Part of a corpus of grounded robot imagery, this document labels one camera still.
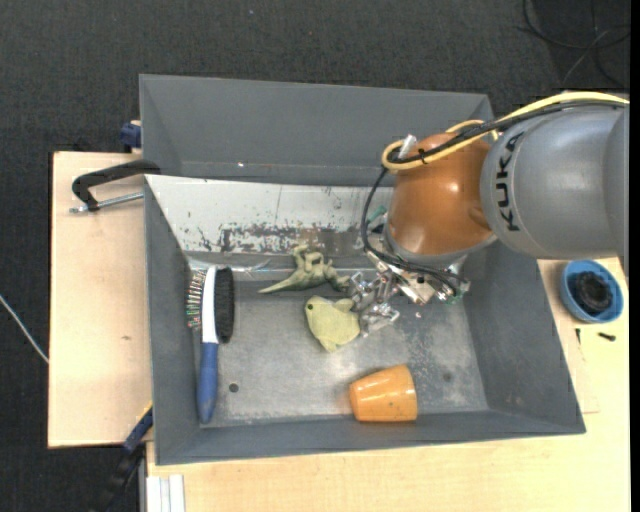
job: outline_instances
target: white cable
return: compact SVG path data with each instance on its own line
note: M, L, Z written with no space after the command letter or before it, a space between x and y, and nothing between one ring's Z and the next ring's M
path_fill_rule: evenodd
M13 310L13 308L9 305L9 303L4 299L4 297L2 296L2 294L0 294L0 302L2 302L2 305L7 308L7 311L9 312L9 314L13 317L13 319L16 321L16 323L20 326L20 329L22 329L22 332L24 333L24 335L27 337L27 339L29 340L29 343L31 343L31 345L33 345L33 348L36 349L36 352L40 355L40 357L47 363L49 364L49 358L46 356L46 354L42 351L42 349L40 348L40 345L38 345L38 343L36 342L36 340L33 339L33 336L31 336L31 334L29 333L29 331L27 330L27 328L24 326L24 324L22 323L22 320L20 320L20 317L18 316L18 314Z

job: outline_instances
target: gray plastic tray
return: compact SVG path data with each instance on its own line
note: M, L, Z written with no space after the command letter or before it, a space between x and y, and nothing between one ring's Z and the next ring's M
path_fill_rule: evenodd
M370 269L356 228L380 149L407 131L488 118L485 97L167 77L141 86L145 158L174 175L145 184L159 464L584 431L536 262L501 244L467 261L473 284L460 304L397 298L396 325L334 354L302 309L311 295L335 295L330 287L257 293L288 275L300 240L343 274ZM376 202L389 194L383 187ZM237 321L220 349L214 421L203 426L184 294L191 269L215 263L236 270ZM397 363L413 373L418 420L359 424L348 384Z

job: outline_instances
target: scratched metal surface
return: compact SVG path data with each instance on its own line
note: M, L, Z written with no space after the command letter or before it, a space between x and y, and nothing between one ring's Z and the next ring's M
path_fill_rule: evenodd
M421 413L486 409L462 304L418 307L397 298L396 325L329 354L309 332L303 307L312 295L341 294L328 285L258 293L289 275L300 242L332 258L341 275L371 272L358 236L367 188L147 180L190 267L223 263L235 270L235 331L220 348L217 410L208 427L349 416L349 383L401 363L412 369ZM371 211L389 198L382 189ZM195 372L197 335L191 341Z
M302 242L327 257L360 256L366 187L318 187L148 176L180 248L194 258L288 256ZM382 188L370 207L386 205Z

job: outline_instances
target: black floor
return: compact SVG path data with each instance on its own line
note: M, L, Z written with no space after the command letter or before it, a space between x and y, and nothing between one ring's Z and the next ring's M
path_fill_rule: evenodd
M0 0L0 294L46 349L48 155L123 151L139 73L481 92L497 114L629 92L630 0L527 4L562 44L514 1ZM86 510L118 450L47 450L47 367L1 308L0 390L0 510Z

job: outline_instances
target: orange plastic cup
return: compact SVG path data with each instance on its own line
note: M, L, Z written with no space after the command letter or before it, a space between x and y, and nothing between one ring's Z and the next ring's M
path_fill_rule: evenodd
M414 421L418 417L416 388L407 365L367 375L349 386L358 421Z

